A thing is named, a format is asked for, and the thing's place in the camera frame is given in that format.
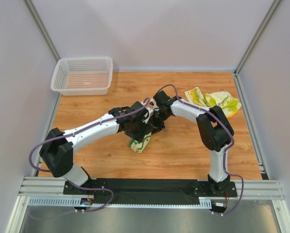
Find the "green and cream patterned towel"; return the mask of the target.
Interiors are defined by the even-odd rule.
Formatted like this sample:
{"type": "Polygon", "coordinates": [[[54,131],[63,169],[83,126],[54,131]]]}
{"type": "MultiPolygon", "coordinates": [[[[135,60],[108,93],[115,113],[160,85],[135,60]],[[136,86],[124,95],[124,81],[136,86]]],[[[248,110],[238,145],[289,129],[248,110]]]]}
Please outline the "green and cream patterned towel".
{"type": "Polygon", "coordinates": [[[136,153],[142,153],[151,139],[152,133],[145,135],[142,142],[131,139],[128,147],[136,153]]]}

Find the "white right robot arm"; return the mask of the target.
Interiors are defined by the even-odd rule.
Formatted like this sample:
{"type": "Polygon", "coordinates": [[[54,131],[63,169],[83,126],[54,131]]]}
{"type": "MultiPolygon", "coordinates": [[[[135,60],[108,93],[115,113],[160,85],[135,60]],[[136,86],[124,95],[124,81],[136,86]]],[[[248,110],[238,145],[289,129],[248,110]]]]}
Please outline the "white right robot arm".
{"type": "Polygon", "coordinates": [[[234,131],[218,106],[208,108],[189,103],[176,97],[153,97],[154,113],[151,117],[152,133],[165,128],[164,121],[171,116],[182,117],[197,124],[201,140],[210,153],[208,188],[214,194],[226,188],[230,175],[226,173],[228,145],[234,131]]]}

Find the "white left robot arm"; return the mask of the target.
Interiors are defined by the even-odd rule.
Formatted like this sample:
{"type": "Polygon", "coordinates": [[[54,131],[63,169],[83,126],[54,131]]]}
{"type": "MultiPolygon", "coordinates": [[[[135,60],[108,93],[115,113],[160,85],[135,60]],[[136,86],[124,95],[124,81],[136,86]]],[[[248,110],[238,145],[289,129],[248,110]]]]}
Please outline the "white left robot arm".
{"type": "Polygon", "coordinates": [[[48,133],[39,154],[53,177],[63,177],[82,186],[89,175],[74,163],[74,154],[94,141],[119,132],[143,141],[151,130],[153,113],[152,108],[137,102],[134,107],[114,108],[99,119],[71,130],[54,128],[48,133]]]}

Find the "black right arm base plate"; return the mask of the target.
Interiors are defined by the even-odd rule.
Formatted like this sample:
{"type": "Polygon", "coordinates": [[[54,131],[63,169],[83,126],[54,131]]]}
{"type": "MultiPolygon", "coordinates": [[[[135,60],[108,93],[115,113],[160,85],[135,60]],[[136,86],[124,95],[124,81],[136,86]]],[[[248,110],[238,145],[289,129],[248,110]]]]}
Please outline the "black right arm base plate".
{"type": "Polygon", "coordinates": [[[214,184],[209,181],[197,181],[192,186],[193,195],[196,197],[218,197],[225,198],[227,195],[229,197],[237,197],[237,189],[234,182],[229,182],[223,188],[217,188],[214,184]]]}

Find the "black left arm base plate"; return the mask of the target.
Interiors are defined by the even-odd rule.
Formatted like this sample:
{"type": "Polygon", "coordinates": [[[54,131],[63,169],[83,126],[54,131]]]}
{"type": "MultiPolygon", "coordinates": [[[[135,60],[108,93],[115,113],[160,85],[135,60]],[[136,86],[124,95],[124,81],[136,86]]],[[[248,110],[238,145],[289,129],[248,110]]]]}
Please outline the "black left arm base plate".
{"type": "Polygon", "coordinates": [[[106,182],[105,181],[100,181],[100,180],[91,180],[85,182],[82,186],[82,188],[85,189],[80,189],[75,186],[73,186],[70,182],[66,181],[65,186],[63,189],[63,194],[65,195],[97,195],[97,196],[105,196],[105,195],[110,195],[108,191],[102,190],[102,191],[93,191],[91,189],[105,189],[106,188],[106,182]]]}

